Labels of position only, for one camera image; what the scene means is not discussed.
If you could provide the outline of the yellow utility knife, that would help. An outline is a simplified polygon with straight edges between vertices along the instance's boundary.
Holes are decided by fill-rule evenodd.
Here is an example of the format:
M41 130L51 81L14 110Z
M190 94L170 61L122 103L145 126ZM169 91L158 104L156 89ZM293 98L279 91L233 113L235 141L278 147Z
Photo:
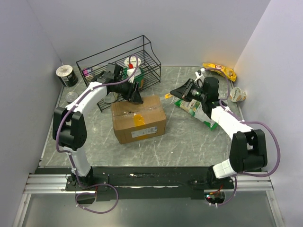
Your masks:
M167 93L167 94L164 96L165 99L168 99L168 98L171 98L171 97L173 97L173 95L170 94L170 93Z

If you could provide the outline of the brown cardboard express box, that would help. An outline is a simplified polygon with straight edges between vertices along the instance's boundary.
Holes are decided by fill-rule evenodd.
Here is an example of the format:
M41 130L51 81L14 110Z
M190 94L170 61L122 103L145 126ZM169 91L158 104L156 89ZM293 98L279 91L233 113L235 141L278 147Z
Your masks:
M162 136L166 129L166 115L160 97L143 97L142 104L128 101L111 105L114 134L120 144Z

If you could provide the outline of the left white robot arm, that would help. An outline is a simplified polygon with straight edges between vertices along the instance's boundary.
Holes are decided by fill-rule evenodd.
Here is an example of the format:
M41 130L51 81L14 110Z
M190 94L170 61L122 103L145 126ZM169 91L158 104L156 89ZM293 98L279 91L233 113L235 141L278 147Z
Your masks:
M93 169L86 152L82 150L87 139L85 116L109 93L120 94L124 100L142 104L139 84L134 80L138 68L129 76L123 75L123 68L109 63L106 70L95 75L86 90L65 108L57 107L53 113L53 139L58 153L65 153L71 164L71 175L83 190L94 184Z

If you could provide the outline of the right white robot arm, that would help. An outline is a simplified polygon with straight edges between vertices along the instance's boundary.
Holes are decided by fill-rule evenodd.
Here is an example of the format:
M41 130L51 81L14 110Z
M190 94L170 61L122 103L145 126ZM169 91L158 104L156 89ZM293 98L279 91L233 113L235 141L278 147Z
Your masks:
M201 87L193 79L188 79L184 85L170 91L171 95L183 101L199 101L203 112L232 140L229 158L212 166L212 174L207 176L207 184L214 189L222 185L226 177L267 165L265 133L251 128L229 113L228 106L219 102L218 89L218 79L207 77Z

